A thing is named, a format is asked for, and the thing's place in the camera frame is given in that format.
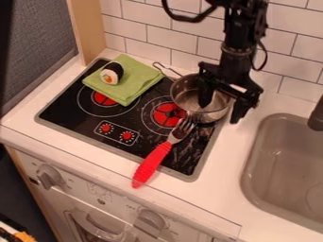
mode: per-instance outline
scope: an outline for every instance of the sink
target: sink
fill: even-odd
[[[291,114],[259,126],[241,185],[256,207],[323,233],[323,132]]]

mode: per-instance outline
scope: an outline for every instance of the faucet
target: faucet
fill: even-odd
[[[315,131],[323,131],[323,96],[317,102],[307,122],[308,127]]]

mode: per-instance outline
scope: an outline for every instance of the black stovetop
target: black stovetop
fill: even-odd
[[[100,142],[100,147],[105,144],[117,154],[120,154],[118,150],[123,150],[123,153],[144,158],[157,144],[167,139],[185,111],[178,108],[169,96],[172,85],[169,78],[162,79],[128,107],[82,84],[85,77],[107,62],[97,60],[46,107],[39,118],[64,128],[62,130],[87,137],[82,140],[90,144],[95,140]],[[185,140],[174,145],[162,165],[191,176],[213,130],[214,124],[195,127]]]

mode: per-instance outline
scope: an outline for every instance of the dish towel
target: dish towel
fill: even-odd
[[[83,84],[125,107],[163,78],[160,71],[124,54],[113,62],[121,64],[125,71],[117,85],[112,86],[101,80],[100,72],[104,66],[84,78]]]

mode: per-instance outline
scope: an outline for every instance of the oven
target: oven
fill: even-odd
[[[19,152],[63,242],[215,242],[199,229]]]

